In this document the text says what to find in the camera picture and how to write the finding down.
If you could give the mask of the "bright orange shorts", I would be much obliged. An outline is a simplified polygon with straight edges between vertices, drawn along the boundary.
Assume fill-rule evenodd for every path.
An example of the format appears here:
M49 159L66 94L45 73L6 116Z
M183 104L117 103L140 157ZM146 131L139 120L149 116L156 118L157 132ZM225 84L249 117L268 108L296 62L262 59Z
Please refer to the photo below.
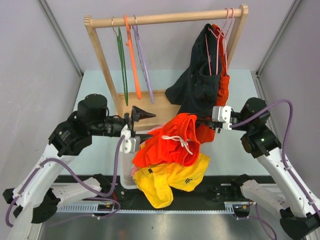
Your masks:
M180 113L163 127L150 131L152 138L144 142L132 163L139 168L170 163L192 166L201 146L196 137L196 120L194 114Z

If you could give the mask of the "orange plastic hanger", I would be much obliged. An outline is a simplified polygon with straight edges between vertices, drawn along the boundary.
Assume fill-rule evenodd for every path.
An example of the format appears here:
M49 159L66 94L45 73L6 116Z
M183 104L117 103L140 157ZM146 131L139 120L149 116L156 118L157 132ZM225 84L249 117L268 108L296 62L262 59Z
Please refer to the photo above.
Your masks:
M142 93L141 93L140 83L139 83L138 74L137 74L136 61L135 61L135 55L134 55L134 49L133 49L133 43L132 43L131 27L129 25L128 17L126 14L124 15L124 22L125 22L125 27L127 32L126 45L129 47L129 54L130 54L130 60L131 60L131 66L132 66L136 97L138 100L141 100Z

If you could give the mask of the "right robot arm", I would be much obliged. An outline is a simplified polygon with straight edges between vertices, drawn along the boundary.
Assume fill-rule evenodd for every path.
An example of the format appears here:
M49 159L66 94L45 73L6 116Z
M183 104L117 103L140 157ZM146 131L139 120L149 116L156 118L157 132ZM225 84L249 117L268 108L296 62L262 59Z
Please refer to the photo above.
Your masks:
M198 111L197 124L216 132L221 130L243 131L243 149L256 159L270 174L282 196L261 186L247 174L235 178L230 188L231 196L242 201L252 200L255 207L262 207L279 219L283 231L293 240L302 240L320 227L320 199L299 176L286 155L286 138L280 141L267 127L270 108L291 101L278 100L267 105L263 99L249 98L241 111L230 106L214 106Z

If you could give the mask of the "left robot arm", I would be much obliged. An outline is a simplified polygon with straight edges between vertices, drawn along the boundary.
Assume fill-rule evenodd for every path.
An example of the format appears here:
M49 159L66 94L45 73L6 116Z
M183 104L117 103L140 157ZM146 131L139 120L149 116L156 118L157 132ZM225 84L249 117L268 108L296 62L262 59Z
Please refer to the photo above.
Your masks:
M124 116L110 115L107 98L90 94L81 100L66 121L54 129L39 161L26 179L15 188L8 188L3 197L9 207L5 220L15 216L9 223L10 240L25 240L32 224L50 219L58 209L81 200L110 201L117 182L114 175L108 181L102 174L87 180L75 177L75 183L61 188L53 187L54 181L70 163L93 142L94 136L116 137L115 149L119 153L136 153L140 144L151 137L137 134L134 124L153 118L154 114L133 106Z

